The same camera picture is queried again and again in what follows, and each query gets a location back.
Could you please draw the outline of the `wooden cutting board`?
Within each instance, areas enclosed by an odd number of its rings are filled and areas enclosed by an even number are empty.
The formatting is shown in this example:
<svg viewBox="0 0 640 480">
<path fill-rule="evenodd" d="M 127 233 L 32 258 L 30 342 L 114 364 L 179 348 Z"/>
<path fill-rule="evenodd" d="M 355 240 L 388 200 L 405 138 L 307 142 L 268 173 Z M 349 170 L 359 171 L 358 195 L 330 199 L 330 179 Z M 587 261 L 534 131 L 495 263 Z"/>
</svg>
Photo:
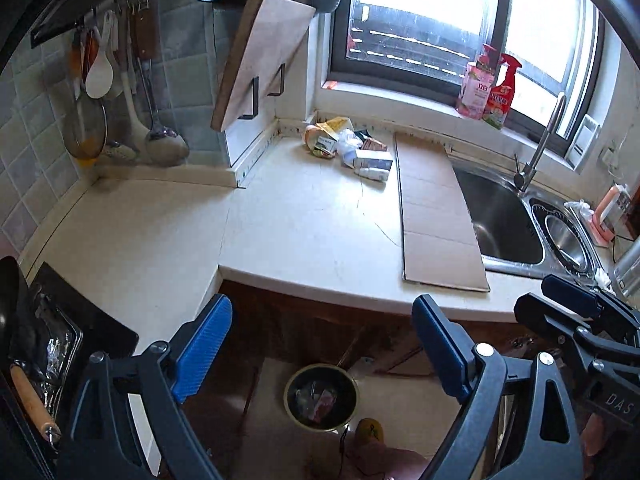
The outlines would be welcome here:
<svg viewBox="0 0 640 480">
<path fill-rule="evenodd" d="M 218 89 L 214 130 L 256 118 L 263 98 L 283 93 L 286 66 L 315 13 L 295 0 L 247 0 Z"/>
</svg>

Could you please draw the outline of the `brown cardboard sheet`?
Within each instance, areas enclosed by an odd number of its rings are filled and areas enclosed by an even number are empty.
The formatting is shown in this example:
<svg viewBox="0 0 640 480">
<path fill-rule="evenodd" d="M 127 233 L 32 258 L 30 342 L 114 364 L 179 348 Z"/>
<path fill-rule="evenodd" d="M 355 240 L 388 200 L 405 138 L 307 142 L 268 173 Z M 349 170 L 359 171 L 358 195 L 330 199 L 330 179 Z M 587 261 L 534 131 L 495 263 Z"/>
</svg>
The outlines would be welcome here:
<svg viewBox="0 0 640 480">
<path fill-rule="evenodd" d="M 400 132 L 394 147 L 404 279 L 489 292 L 469 208 L 445 149 Z"/>
</svg>

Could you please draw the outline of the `red spray cleaner bottle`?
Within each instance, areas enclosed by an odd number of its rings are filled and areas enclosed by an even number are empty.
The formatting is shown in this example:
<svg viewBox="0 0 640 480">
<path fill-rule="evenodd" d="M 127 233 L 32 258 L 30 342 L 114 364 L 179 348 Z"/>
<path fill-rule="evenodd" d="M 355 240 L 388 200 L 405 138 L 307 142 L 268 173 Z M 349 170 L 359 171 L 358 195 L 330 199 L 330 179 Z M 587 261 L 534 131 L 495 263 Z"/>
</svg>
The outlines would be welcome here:
<svg viewBox="0 0 640 480">
<path fill-rule="evenodd" d="M 522 64 L 513 55 L 503 53 L 501 64 L 506 64 L 503 81 L 491 89 L 482 119 L 488 125 L 501 129 L 506 122 L 515 94 L 515 74 Z"/>
</svg>

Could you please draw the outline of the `steel ladle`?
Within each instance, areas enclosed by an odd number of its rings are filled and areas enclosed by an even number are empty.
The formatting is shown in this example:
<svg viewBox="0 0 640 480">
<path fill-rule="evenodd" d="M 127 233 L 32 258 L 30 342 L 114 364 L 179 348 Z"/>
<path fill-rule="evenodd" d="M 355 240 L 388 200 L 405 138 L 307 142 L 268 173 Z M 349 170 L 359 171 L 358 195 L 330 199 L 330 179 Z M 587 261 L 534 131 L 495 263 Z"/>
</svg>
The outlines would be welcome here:
<svg viewBox="0 0 640 480">
<path fill-rule="evenodd" d="M 157 109 L 152 88 L 151 62 L 137 58 L 137 66 L 151 116 L 151 127 L 144 141 L 146 152 L 151 162 L 157 166 L 178 166 L 190 154 L 188 144 L 181 134 L 160 121 L 160 112 Z"/>
</svg>

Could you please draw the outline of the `round black trash bin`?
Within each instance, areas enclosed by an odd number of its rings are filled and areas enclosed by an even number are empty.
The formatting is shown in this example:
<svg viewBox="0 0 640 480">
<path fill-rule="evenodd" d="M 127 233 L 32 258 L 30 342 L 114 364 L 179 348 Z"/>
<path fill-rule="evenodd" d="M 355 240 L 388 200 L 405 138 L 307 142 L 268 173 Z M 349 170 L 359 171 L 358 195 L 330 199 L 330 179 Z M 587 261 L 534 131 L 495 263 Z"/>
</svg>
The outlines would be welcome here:
<svg viewBox="0 0 640 480">
<path fill-rule="evenodd" d="M 329 364 L 301 368 L 283 390 L 285 413 L 294 424 L 312 432 L 331 432 L 347 426 L 358 404 L 355 379 Z"/>
</svg>

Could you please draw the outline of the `black stove top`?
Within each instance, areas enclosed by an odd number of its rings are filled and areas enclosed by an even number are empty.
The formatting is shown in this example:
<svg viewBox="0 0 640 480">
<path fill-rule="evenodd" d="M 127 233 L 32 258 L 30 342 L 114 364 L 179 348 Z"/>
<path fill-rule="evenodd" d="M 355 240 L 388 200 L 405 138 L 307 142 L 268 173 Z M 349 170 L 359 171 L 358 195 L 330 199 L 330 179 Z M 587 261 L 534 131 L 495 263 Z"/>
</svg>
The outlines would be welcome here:
<svg viewBox="0 0 640 480">
<path fill-rule="evenodd" d="M 29 283 L 12 256 L 1 259 L 1 477 L 52 479 L 58 453 L 18 395 L 10 367 L 21 367 L 61 430 L 89 356 L 134 354 L 139 335 L 112 318 L 43 263 Z"/>
</svg>

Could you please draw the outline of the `pink dish soap bottle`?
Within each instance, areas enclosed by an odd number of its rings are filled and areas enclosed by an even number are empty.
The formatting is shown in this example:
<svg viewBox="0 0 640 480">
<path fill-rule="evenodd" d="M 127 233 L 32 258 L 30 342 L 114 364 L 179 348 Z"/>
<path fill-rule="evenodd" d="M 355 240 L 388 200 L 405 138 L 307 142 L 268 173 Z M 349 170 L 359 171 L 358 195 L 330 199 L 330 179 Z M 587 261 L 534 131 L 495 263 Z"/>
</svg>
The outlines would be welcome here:
<svg viewBox="0 0 640 480">
<path fill-rule="evenodd" d="M 456 110 L 460 115 L 471 119 L 483 117 L 495 81 L 497 60 L 498 51 L 490 44 L 483 44 L 483 50 L 476 60 L 466 64 L 456 101 Z"/>
</svg>

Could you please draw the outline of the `steel bowl in sink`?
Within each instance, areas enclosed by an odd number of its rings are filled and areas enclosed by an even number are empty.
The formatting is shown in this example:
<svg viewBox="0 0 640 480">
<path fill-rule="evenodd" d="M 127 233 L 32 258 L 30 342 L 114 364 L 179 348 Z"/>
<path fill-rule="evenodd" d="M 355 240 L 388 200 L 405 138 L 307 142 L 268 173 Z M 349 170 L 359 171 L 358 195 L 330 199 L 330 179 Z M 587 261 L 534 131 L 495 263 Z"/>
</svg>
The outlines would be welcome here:
<svg viewBox="0 0 640 480">
<path fill-rule="evenodd" d="M 570 226 L 554 214 L 548 214 L 544 219 L 544 226 L 553 247 L 566 265 L 575 271 L 585 272 L 588 269 L 587 254 Z"/>
</svg>

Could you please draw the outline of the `wooden handled pan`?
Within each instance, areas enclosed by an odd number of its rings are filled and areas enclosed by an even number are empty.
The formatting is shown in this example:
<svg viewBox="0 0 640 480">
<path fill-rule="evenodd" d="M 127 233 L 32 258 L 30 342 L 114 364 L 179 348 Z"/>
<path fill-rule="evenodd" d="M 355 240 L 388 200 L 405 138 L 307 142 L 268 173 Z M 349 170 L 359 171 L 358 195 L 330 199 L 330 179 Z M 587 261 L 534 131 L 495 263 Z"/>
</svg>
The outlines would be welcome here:
<svg viewBox="0 0 640 480">
<path fill-rule="evenodd" d="M 23 408 L 41 437 L 51 446 L 57 445 L 62 437 L 61 430 L 44 407 L 24 370 L 18 364 L 13 363 L 10 366 L 10 374 Z"/>
</svg>

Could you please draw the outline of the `yellow slipper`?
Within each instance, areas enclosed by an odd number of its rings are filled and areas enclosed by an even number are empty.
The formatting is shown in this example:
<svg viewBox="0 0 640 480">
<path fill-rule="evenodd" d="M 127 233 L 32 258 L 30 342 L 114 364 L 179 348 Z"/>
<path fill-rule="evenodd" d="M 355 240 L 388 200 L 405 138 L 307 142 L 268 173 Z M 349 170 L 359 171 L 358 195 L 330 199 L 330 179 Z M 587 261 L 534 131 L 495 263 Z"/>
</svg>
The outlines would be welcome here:
<svg viewBox="0 0 640 480">
<path fill-rule="evenodd" d="M 384 430 L 374 418 L 363 418 L 355 430 L 354 445 L 356 448 L 370 443 L 384 443 Z"/>
</svg>

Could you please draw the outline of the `steel gooseneck faucet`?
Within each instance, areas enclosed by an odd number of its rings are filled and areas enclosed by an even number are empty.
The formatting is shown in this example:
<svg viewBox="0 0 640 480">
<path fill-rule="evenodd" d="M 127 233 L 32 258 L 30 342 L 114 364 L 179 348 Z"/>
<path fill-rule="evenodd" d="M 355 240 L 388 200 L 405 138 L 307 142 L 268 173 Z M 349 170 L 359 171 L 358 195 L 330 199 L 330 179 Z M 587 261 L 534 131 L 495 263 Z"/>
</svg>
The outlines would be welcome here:
<svg viewBox="0 0 640 480">
<path fill-rule="evenodd" d="M 544 154 L 544 150 L 546 149 L 552 134 L 555 134 L 556 130 L 558 130 L 565 107 L 566 95 L 564 92 L 560 92 L 556 97 L 548 124 L 546 125 L 546 128 L 544 128 L 544 132 L 542 133 L 542 136 L 540 137 L 540 140 L 537 144 L 536 151 L 534 151 L 534 154 L 530 161 L 523 168 L 520 168 L 518 166 L 518 158 L 514 157 L 516 174 L 514 174 L 513 184 L 520 194 L 524 194 L 527 191 L 529 185 L 533 182 L 535 174 L 537 172 L 538 164 L 541 160 L 542 155 Z"/>
</svg>

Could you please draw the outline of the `blue white medicine box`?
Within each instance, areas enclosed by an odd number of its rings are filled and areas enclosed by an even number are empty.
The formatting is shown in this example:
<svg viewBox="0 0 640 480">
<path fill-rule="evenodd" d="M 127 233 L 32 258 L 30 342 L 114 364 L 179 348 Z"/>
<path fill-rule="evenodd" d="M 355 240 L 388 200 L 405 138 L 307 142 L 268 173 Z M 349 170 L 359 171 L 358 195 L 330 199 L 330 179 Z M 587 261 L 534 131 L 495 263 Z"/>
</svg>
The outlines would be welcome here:
<svg viewBox="0 0 640 480">
<path fill-rule="evenodd" d="M 352 166 L 355 169 L 390 171 L 394 160 L 394 155 L 389 151 L 357 150 Z"/>
</svg>

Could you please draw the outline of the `white rice spoon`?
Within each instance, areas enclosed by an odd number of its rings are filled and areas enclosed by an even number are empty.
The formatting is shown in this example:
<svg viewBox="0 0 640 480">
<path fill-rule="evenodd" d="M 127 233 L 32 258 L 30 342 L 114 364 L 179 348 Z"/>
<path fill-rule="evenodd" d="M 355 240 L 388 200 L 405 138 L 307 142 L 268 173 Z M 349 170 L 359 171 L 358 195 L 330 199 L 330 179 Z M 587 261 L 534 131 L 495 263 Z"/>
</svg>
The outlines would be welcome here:
<svg viewBox="0 0 640 480">
<path fill-rule="evenodd" d="M 113 12 L 107 11 L 104 14 L 102 32 L 98 32 L 96 28 L 87 32 L 85 90 L 90 99 L 102 99 L 112 88 L 114 70 L 107 57 L 112 29 Z"/>
</svg>

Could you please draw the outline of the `yellow white paper bag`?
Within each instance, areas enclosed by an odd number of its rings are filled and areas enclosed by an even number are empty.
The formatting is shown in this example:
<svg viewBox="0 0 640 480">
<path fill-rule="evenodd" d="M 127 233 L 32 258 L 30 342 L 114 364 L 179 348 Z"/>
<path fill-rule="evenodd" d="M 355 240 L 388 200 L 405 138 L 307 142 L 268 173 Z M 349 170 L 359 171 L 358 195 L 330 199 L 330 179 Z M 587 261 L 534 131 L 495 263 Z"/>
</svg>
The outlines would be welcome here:
<svg viewBox="0 0 640 480">
<path fill-rule="evenodd" d="M 354 130 L 352 121 L 343 116 L 333 117 L 325 122 L 317 122 L 316 126 L 331 136 L 339 136 L 344 130 Z"/>
</svg>

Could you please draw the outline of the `green snack packet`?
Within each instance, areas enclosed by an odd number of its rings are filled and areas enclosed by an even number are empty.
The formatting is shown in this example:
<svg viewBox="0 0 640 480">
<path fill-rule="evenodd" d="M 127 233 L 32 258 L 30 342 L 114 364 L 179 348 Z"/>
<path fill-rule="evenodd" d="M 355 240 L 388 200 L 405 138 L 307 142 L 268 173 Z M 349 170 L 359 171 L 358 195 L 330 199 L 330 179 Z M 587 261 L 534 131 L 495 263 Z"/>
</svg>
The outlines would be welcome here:
<svg viewBox="0 0 640 480">
<path fill-rule="evenodd" d="M 357 130 L 355 131 L 355 136 L 360 139 L 362 142 L 366 142 L 367 140 L 371 140 L 372 136 L 368 133 L 367 129 Z"/>
</svg>

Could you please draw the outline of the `stainless steel sink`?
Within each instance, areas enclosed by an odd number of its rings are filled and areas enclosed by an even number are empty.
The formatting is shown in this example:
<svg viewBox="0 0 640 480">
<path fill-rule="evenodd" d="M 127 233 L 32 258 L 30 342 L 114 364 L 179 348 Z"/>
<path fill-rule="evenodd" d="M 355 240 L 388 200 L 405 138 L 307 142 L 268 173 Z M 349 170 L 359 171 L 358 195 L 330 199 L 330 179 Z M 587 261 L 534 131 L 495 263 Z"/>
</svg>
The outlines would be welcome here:
<svg viewBox="0 0 640 480">
<path fill-rule="evenodd" d="M 597 283 L 603 266 L 596 248 L 576 214 L 558 196 L 536 185 L 520 194 L 500 172 L 466 160 L 456 159 L 452 166 L 486 270 L 536 280 L 555 274 L 585 286 Z M 553 247 L 544 226 L 548 214 L 565 221 L 579 238 L 588 258 L 585 272 L 569 268 Z"/>
</svg>

